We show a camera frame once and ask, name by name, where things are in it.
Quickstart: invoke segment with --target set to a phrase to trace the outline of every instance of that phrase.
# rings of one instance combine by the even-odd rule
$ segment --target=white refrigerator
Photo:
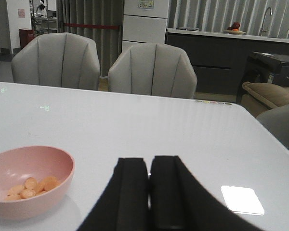
[[[122,51],[142,42],[164,43],[169,0],[125,0]]]

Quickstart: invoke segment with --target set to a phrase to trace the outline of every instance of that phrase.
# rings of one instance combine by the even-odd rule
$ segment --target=faucet
[[[263,25],[264,25],[264,21],[265,21],[265,18],[266,18],[266,13],[268,12],[268,10],[270,10],[270,15],[273,14],[271,7],[266,8],[265,13],[264,13],[264,17],[263,17],[263,21],[262,21],[262,25],[261,25],[261,28],[260,28],[259,36],[262,35],[262,32],[267,32],[266,30],[263,29]]]

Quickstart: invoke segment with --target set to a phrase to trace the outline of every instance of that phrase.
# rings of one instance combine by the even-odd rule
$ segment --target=gray curtain
[[[241,31],[258,35],[265,10],[264,36],[289,39],[289,0],[172,0],[169,27],[198,27],[202,31],[223,32],[233,22]]]
[[[124,0],[57,0],[58,31],[71,32],[96,42],[101,75],[117,59],[121,48],[119,30],[63,27],[63,23],[121,26],[123,24]]]

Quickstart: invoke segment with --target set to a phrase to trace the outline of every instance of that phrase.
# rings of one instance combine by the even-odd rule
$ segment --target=bowl of fruit
[[[232,26],[228,27],[225,32],[232,34],[232,35],[244,35],[245,31],[240,31],[240,23],[235,22],[232,24]]]
[[[0,153],[0,218],[26,219],[46,212],[65,195],[74,169],[73,157],[54,147]]]

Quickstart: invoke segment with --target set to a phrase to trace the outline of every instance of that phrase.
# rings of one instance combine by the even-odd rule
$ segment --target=person
[[[46,7],[44,6],[44,0],[41,0],[39,2],[39,6],[37,7],[36,10],[37,15],[41,15],[41,16],[47,16],[47,12],[46,12]]]

